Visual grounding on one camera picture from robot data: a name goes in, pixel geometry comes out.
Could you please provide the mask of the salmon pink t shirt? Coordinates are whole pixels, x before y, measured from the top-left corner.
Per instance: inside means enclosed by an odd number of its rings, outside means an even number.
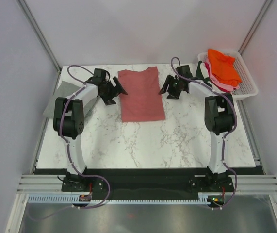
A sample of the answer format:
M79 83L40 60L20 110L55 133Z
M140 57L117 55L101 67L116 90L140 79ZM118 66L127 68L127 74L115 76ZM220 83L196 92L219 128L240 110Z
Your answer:
M120 95L123 123L165 120L157 67L143 71L121 70L118 80L127 92Z

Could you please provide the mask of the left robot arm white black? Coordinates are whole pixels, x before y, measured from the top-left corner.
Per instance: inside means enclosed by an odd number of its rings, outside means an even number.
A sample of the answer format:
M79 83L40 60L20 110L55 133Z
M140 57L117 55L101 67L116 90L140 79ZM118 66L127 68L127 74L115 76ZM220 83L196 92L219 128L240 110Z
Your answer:
M63 178L63 192L85 192L89 189L92 180L99 176L87 174L87 165L83 159L81 134L85 127L84 107L94 105L101 98L106 106L114 105L114 98L128 93L122 87L117 77L110 80L110 73L96 68L91 77L82 81L67 72L71 78L82 83L82 87L67 97L57 97L54 106L53 129L63 139L67 156L66 175Z

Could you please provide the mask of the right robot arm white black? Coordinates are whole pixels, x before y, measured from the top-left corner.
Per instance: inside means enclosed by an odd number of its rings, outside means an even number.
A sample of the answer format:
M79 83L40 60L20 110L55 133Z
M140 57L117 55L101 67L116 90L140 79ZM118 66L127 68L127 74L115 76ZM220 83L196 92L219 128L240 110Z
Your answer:
M204 99L204 123L211 137L210 160L204 178L194 186L209 191L236 192L237 175L226 161L227 143L230 134L237 128L237 114L233 97L230 93L219 93L214 90L209 77L204 76L201 66L192 74L189 65L173 69L174 76L168 75L159 94L168 93L168 99L177 100L181 92L197 95Z

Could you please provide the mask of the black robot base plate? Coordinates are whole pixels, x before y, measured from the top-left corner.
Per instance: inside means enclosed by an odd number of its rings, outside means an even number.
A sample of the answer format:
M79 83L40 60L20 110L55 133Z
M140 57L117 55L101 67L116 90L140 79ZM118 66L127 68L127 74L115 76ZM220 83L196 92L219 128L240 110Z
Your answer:
M181 200L196 199L200 192L194 184L206 175L206 168L117 168L88 169L87 174L96 176L89 189L95 199L109 200ZM65 169L36 169L36 175L66 175Z

